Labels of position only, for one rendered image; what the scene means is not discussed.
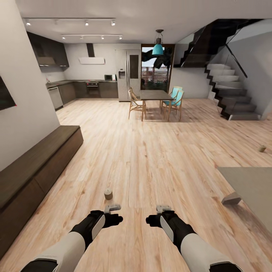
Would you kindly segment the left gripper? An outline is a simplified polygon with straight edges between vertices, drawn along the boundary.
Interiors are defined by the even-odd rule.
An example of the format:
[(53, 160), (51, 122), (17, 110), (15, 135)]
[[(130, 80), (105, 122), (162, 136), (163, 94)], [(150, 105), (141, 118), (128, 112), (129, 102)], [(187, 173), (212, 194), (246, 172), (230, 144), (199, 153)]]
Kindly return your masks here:
[(108, 216), (108, 224), (106, 225), (106, 228), (109, 226), (116, 226), (123, 221), (122, 216), (119, 216), (118, 214), (106, 214), (106, 215)]

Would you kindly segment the pillar candle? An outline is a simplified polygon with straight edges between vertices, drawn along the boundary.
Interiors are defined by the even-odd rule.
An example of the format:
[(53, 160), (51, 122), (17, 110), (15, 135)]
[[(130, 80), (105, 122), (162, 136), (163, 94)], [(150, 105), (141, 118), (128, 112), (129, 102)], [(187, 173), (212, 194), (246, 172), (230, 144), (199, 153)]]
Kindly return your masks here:
[(258, 148), (257, 148), (257, 151), (259, 152), (264, 152), (266, 149), (266, 147), (264, 145), (260, 145)]
[(105, 199), (106, 200), (111, 200), (113, 198), (113, 191), (111, 188), (107, 188), (104, 191)]

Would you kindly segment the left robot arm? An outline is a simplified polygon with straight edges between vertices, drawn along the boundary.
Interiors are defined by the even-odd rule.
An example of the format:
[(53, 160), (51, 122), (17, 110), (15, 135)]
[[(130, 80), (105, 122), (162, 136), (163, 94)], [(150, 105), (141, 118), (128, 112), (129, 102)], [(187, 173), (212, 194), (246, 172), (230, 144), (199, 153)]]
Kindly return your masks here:
[(87, 247), (102, 228), (116, 226), (122, 216), (111, 214), (120, 210), (120, 204), (107, 204), (105, 210), (92, 210), (90, 214), (60, 241), (34, 257), (20, 272), (74, 272)]

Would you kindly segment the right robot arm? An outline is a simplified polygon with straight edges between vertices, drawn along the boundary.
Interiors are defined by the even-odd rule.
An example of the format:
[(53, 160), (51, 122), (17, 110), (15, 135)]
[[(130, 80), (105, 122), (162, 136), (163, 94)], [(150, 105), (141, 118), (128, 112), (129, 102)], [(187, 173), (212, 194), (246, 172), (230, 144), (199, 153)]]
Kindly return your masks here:
[(157, 215), (146, 223), (162, 228), (185, 260), (190, 272), (244, 272), (235, 262), (210, 246), (181, 220), (168, 204), (157, 204)]

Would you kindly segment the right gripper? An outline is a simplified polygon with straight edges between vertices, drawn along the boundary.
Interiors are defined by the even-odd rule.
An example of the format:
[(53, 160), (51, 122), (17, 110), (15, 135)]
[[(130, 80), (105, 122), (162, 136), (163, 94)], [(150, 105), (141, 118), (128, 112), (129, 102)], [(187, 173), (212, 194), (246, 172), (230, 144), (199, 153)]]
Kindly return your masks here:
[(150, 215), (149, 217), (146, 218), (146, 223), (150, 224), (150, 226), (152, 227), (161, 227), (159, 225), (159, 216), (161, 214), (157, 214), (157, 215)]

